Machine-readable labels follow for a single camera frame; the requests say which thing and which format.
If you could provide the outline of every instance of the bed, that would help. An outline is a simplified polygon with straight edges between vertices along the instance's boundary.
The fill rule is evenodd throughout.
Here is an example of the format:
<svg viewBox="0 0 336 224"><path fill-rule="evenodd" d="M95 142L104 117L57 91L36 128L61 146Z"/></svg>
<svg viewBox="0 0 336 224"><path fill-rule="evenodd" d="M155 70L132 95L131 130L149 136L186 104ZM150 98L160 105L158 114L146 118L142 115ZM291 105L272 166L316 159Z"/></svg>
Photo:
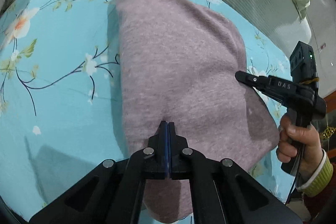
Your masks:
<svg viewBox="0 0 336 224"><path fill-rule="evenodd" d="M240 12L222 0L191 1L236 25L248 72L291 78L286 54ZM0 18L0 195L25 220L104 159L129 156L114 5L115 0L15 0ZM286 109L260 96L279 124ZM275 151L250 174L285 201L293 178L281 171ZM140 223L158 222L143 210Z"/></svg>

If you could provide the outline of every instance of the metal rivet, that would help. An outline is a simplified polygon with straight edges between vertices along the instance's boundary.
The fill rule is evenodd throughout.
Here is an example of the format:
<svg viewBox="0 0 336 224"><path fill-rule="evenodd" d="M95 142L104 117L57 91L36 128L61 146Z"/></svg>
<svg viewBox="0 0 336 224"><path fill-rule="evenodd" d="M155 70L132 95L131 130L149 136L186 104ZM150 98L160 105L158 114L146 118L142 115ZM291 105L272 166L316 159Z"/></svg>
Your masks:
<svg viewBox="0 0 336 224"><path fill-rule="evenodd" d="M226 167L231 167L233 165L233 161L230 159L223 159L222 164Z"/></svg>
<svg viewBox="0 0 336 224"><path fill-rule="evenodd" d="M146 155L152 155L154 153L154 149L151 148L151 147L146 147L143 152L146 154Z"/></svg>
<svg viewBox="0 0 336 224"><path fill-rule="evenodd" d="M191 148L184 148L183 150L182 150L182 153L184 154L184 155L191 155L192 153L193 153L193 150L191 149Z"/></svg>
<svg viewBox="0 0 336 224"><path fill-rule="evenodd" d="M103 166L106 168L110 168L114 165L114 161L113 160L104 160L103 161Z"/></svg>

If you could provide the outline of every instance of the sleeve cuff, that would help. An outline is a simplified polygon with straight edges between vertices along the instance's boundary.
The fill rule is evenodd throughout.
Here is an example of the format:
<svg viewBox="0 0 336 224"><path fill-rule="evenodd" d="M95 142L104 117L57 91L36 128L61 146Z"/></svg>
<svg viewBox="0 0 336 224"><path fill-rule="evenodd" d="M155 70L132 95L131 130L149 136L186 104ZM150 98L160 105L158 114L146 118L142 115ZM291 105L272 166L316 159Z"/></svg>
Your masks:
<svg viewBox="0 0 336 224"><path fill-rule="evenodd" d="M333 171L334 168L327 157L327 153L323 150L323 158L319 167L306 183L297 187L297 190L304 192L308 197L318 195L329 184Z"/></svg>

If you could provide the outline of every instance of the human hand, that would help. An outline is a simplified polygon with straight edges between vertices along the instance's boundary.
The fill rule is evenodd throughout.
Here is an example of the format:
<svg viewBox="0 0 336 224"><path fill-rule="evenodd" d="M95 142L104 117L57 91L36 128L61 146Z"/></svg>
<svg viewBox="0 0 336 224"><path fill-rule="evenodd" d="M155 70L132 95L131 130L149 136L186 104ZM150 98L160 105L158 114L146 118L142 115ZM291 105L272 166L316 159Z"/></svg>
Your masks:
<svg viewBox="0 0 336 224"><path fill-rule="evenodd" d="M299 172L304 180L309 180L323 158L319 133L314 126L309 128L296 127L287 114L280 120L280 140L277 148L277 156L281 162L289 162L291 157L296 157L297 149L290 145L288 140L305 144L303 158L299 166Z"/></svg>

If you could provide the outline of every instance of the yellow-green knit cuff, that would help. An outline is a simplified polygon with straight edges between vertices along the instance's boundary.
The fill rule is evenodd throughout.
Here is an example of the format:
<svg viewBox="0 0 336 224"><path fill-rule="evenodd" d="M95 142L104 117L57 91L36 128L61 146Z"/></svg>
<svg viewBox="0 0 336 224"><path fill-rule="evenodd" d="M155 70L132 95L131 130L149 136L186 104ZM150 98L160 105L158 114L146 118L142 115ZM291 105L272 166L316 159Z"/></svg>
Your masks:
<svg viewBox="0 0 336 224"><path fill-rule="evenodd" d="M329 184L334 172L334 167L330 163L328 157L325 159L325 163L312 183L303 190L308 197L314 197L321 193L323 189Z"/></svg>

